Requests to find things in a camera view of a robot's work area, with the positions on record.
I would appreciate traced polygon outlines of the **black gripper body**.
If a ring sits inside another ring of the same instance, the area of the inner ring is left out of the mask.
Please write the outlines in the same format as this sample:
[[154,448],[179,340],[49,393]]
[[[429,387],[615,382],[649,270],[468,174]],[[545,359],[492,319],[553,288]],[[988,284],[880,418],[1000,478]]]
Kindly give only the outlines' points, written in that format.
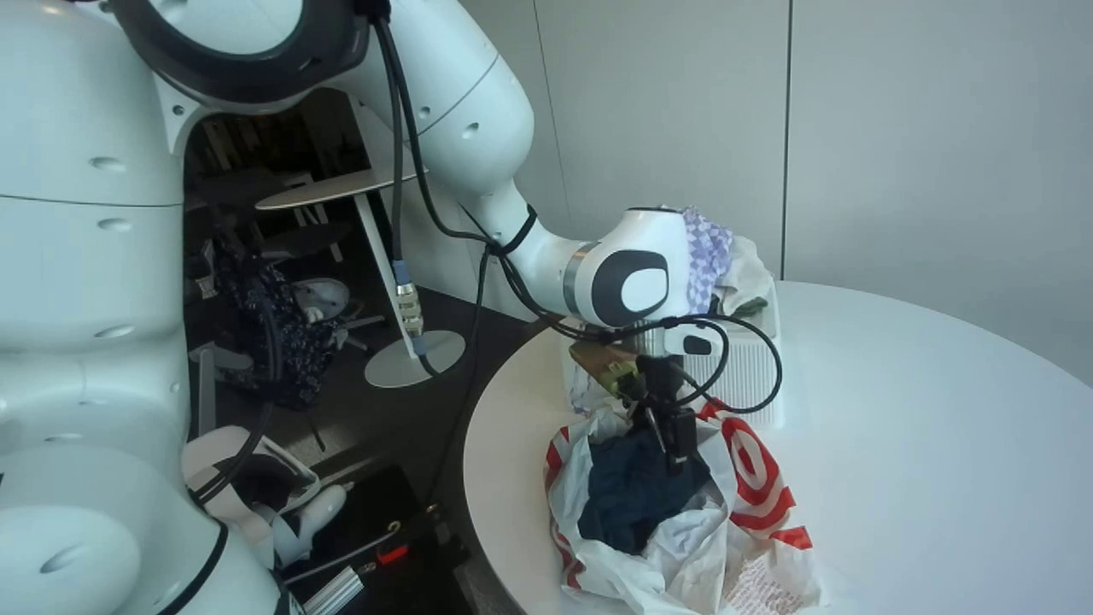
[[697,422],[684,404],[679,359],[640,359],[643,401],[635,407],[635,435],[649,435],[667,462],[690,462],[697,453]]

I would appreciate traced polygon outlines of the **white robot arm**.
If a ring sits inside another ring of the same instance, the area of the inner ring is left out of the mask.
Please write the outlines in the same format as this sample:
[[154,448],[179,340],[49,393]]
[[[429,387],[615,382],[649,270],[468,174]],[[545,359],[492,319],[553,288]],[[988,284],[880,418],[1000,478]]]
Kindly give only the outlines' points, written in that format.
[[537,220],[532,106],[460,0],[0,0],[0,615],[289,615],[184,482],[184,223],[256,185],[199,166],[212,124],[319,92],[403,135],[532,311],[688,313],[679,213],[595,241]]

